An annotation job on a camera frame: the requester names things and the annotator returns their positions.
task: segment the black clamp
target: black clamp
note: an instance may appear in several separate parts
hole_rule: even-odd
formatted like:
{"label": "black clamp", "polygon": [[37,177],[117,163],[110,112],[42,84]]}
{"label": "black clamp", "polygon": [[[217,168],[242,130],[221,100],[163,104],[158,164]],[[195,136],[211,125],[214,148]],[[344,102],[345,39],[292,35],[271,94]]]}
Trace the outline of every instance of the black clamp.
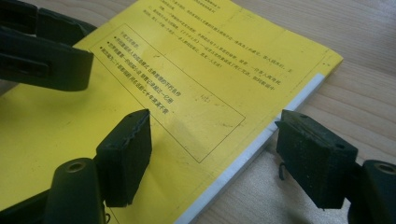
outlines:
{"label": "black clamp", "polygon": [[31,4],[0,0],[0,79],[60,91],[85,90],[93,54],[72,46],[95,29]]}
{"label": "black clamp", "polygon": [[355,160],[358,150],[304,114],[284,110],[277,121],[276,151],[318,208],[339,209],[350,202],[349,223],[396,223],[396,165]]}

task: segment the black clip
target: black clip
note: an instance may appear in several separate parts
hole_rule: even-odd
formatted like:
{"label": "black clip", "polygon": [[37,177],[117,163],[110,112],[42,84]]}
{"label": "black clip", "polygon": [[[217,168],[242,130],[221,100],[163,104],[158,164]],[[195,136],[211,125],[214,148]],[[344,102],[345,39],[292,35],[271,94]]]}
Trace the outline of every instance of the black clip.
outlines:
{"label": "black clip", "polygon": [[96,27],[19,1],[0,1],[0,79],[60,90],[88,87],[93,54],[74,49]]}

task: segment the wooden table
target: wooden table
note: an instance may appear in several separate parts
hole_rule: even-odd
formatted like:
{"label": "wooden table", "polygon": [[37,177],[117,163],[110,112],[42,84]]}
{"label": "wooden table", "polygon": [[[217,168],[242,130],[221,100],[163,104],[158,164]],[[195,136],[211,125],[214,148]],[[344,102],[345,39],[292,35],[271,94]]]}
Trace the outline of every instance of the wooden table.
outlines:
{"label": "wooden table", "polygon": [[[359,151],[358,163],[396,163],[396,2],[394,0],[233,0],[313,39],[344,58],[301,111]],[[26,0],[99,26],[134,0]],[[0,92],[5,83],[0,82]],[[198,223],[346,223],[341,210],[320,210],[290,175],[277,176],[275,138],[197,219]]]}

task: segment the yellow cover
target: yellow cover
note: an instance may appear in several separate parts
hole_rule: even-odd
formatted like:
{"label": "yellow cover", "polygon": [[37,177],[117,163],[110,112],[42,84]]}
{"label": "yellow cover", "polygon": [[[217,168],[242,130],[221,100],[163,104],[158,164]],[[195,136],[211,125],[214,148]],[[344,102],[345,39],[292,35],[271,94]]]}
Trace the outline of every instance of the yellow cover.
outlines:
{"label": "yellow cover", "polygon": [[95,55],[86,91],[21,84],[0,96],[0,210],[48,189],[56,167],[93,158],[121,118],[149,108],[150,165],[133,204],[111,209],[112,222],[170,223],[196,210],[179,220],[188,221],[281,109],[342,61],[220,0],[140,0],[76,47]]}

